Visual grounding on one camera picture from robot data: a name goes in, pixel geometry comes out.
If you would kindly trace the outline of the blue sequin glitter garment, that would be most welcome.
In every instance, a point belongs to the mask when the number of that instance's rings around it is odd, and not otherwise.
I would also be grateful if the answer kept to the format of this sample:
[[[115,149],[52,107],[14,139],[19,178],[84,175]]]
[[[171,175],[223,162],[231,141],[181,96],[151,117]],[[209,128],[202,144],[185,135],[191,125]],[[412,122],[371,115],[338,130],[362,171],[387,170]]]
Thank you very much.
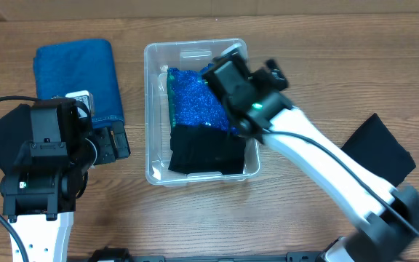
[[[210,127],[238,135],[238,130],[229,123],[221,102],[208,87],[202,75],[213,63],[200,71],[167,70],[167,97],[171,127],[178,125]]]

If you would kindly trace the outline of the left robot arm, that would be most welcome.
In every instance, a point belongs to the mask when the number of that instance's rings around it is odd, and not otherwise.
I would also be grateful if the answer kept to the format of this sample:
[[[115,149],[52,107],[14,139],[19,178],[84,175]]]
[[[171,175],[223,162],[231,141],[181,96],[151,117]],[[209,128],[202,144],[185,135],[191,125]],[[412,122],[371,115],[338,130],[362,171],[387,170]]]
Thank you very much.
[[[14,261],[66,261],[89,168],[129,156],[124,124],[94,130],[91,111],[73,98],[29,107],[31,136],[1,184]]]

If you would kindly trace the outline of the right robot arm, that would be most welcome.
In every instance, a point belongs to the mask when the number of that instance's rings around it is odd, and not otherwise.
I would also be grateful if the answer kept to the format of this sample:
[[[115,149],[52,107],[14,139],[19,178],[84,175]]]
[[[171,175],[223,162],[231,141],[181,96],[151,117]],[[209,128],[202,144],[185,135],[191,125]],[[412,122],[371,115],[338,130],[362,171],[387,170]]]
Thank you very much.
[[[234,49],[213,60],[203,78],[239,134],[297,165],[343,211],[356,232],[340,237],[318,261],[396,261],[419,237],[419,195],[398,190],[345,154],[281,91],[288,81],[275,60],[250,71]]]

